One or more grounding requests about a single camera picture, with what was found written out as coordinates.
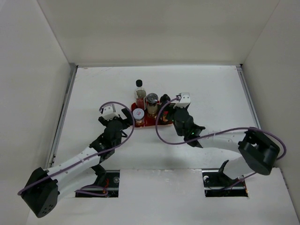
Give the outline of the sauce bottle red cap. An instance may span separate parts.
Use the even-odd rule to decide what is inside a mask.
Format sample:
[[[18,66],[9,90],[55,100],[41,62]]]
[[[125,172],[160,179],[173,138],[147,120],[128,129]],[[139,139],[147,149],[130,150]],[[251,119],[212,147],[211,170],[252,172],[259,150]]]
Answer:
[[[168,111],[163,111],[161,113],[161,115],[160,115],[160,123],[161,124],[169,124],[170,123],[168,118],[167,118],[168,113],[169,113]]]

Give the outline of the small jar white lid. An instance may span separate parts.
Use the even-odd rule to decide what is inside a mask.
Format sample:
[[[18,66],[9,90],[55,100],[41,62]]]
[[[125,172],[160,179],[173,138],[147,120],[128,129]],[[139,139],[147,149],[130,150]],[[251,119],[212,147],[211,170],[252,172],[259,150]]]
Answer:
[[[132,111],[133,117],[135,119],[135,126],[136,127],[143,127],[144,126],[144,116],[145,112],[141,108],[136,108]]]

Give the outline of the salt jar black knob lid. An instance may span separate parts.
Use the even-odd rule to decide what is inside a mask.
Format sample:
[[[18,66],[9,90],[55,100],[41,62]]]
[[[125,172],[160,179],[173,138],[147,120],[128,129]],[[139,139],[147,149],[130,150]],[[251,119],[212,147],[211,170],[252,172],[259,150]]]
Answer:
[[[170,97],[167,94],[164,94],[161,98],[160,98],[160,104],[164,105],[166,104],[168,101],[170,101]]]

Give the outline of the salt grinder jar grey lid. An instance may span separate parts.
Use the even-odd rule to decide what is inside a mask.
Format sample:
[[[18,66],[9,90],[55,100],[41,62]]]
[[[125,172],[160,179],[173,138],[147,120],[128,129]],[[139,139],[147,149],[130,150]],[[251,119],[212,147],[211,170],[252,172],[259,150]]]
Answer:
[[[146,100],[148,115],[152,118],[155,118],[158,112],[158,95],[155,93],[150,93],[147,95]]]

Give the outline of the soy sauce bottle black cap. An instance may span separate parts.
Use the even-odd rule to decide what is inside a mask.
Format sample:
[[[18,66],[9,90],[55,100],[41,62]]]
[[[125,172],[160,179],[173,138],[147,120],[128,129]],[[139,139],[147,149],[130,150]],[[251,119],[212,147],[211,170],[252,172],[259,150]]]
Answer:
[[[136,84],[136,89],[134,91],[134,93],[135,93],[135,104],[138,108],[145,111],[146,108],[147,108],[146,90],[143,87],[142,80],[140,80],[140,79],[136,80],[135,84]]]

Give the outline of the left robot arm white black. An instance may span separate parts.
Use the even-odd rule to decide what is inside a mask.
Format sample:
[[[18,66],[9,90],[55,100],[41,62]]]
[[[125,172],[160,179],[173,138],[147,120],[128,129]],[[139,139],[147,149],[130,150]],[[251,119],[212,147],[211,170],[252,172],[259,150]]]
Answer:
[[[125,118],[116,113],[114,105],[100,110],[103,133],[82,152],[51,168],[34,170],[18,195],[37,218],[49,214],[63,197],[75,193],[79,197],[116,197],[117,172],[107,172],[101,163],[115,153],[131,135],[124,131],[133,125],[133,115],[125,107]]]

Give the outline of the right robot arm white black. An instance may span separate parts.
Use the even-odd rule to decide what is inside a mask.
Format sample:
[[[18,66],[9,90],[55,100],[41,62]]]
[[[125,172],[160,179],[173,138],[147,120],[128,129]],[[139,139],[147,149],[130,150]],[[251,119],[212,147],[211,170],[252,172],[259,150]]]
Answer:
[[[166,118],[173,122],[184,144],[196,148],[217,148],[240,154],[234,160],[227,159],[220,167],[217,180],[229,185],[235,178],[249,173],[270,175],[280,148],[269,135],[255,127],[231,128],[227,131],[212,131],[194,123],[188,108],[177,104],[167,106]]]

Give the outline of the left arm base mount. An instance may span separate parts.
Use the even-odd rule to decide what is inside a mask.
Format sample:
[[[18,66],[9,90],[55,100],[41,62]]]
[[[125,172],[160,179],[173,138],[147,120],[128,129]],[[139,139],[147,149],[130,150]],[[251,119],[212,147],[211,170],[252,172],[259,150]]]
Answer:
[[[93,167],[96,179],[75,192],[75,198],[117,198],[119,197],[120,170],[106,170]]]

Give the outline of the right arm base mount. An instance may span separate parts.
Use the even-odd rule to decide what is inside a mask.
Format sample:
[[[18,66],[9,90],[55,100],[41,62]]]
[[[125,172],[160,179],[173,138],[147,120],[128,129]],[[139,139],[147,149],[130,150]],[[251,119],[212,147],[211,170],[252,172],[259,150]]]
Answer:
[[[248,191],[244,181],[230,179],[223,173],[226,160],[219,169],[202,170],[204,194],[206,197],[248,197]]]

